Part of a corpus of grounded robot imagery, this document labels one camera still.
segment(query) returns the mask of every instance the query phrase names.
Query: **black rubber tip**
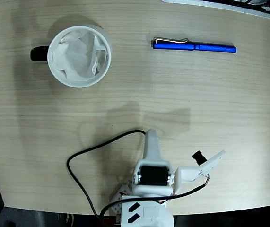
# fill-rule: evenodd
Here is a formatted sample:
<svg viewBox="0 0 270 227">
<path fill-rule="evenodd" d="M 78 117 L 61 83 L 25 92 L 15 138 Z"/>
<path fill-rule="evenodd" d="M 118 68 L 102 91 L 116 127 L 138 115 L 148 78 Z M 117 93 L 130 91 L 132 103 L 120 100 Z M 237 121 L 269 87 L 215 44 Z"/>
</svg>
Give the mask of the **black rubber tip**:
<svg viewBox="0 0 270 227">
<path fill-rule="evenodd" d="M 196 160 L 198 165 L 201 165 L 207 161 L 207 159 L 202 155 L 200 150 L 198 150 L 196 153 L 194 153 L 192 155 L 192 158 Z"/>
</svg>

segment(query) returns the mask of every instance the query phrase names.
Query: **black floor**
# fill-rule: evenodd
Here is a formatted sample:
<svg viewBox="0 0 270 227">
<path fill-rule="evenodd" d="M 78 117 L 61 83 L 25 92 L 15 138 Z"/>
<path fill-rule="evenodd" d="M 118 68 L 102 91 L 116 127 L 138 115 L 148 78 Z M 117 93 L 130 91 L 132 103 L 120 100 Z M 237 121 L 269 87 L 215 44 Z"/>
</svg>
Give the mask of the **black floor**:
<svg viewBox="0 0 270 227">
<path fill-rule="evenodd" d="M 174 218 L 175 227 L 270 227 L 270 207 L 214 214 L 180 215 Z M 16 227 L 70 227 L 72 219 L 74 227 L 101 227 L 94 216 L 67 217 L 66 214 L 6 207 L 0 215 L 0 227 L 14 226 L 12 223 L 15 223 Z"/>
</svg>

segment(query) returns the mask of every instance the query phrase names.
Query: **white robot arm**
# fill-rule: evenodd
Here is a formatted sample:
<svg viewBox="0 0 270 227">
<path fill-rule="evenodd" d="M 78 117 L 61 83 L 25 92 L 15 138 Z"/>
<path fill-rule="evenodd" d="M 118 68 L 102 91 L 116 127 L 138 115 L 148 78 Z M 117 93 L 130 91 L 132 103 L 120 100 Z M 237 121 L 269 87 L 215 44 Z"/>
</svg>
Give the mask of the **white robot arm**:
<svg viewBox="0 0 270 227">
<path fill-rule="evenodd" d="M 143 158 L 136 164 L 132 181 L 122 185 L 111 202 L 176 195 L 182 183 L 190 183 L 200 176 L 208 177 L 224 154 L 225 151 L 221 151 L 206 160 L 198 151 L 193 158 L 199 166 L 179 167 L 174 173 L 170 163 L 162 159 L 156 130 L 151 129 L 146 133 Z M 166 202 L 125 202 L 113 206 L 112 210 L 121 214 L 121 227 L 174 227 L 174 218 L 166 209 Z"/>
</svg>

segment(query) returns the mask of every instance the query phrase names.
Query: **white mug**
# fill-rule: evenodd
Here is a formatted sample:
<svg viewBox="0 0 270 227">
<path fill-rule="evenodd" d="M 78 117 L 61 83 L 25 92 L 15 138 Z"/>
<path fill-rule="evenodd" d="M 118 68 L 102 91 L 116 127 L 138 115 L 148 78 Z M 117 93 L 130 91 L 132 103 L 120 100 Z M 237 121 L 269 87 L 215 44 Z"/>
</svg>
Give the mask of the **white mug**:
<svg viewBox="0 0 270 227">
<path fill-rule="evenodd" d="M 60 40 L 69 32 L 75 30 L 85 29 L 87 31 L 92 32 L 94 35 L 98 36 L 101 41 L 104 43 L 104 46 L 107 51 L 106 60 L 100 71 L 91 79 L 86 81 L 72 81 L 67 79 L 65 73 L 54 66 L 52 59 L 52 52 L 57 48 Z M 97 82 L 99 82 L 107 73 L 111 60 L 112 60 L 112 43 L 109 35 L 100 27 L 95 25 L 83 25 L 83 26 L 73 26 L 64 29 L 59 32 L 51 41 L 50 46 L 38 46 L 31 50 L 31 60 L 33 61 L 47 61 L 49 65 L 49 69 L 54 77 L 60 81 L 62 84 L 69 87 L 89 87 Z"/>
</svg>

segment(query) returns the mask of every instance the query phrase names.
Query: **blue pen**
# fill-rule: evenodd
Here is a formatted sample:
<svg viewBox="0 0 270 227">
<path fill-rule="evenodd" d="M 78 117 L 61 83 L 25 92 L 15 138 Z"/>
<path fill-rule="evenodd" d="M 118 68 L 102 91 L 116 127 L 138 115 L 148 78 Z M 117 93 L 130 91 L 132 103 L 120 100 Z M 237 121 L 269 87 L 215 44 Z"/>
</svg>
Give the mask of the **blue pen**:
<svg viewBox="0 0 270 227">
<path fill-rule="evenodd" d="M 205 44 L 191 42 L 188 39 L 165 39 L 155 37 L 152 40 L 152 46 L 158 50 L 184 50 L 184 51 L 212 51 L 212 52 L 225 52 L 236 53 L 237 48 L 235 46 L 220 45 L 220 44 Z"/>
</svg>

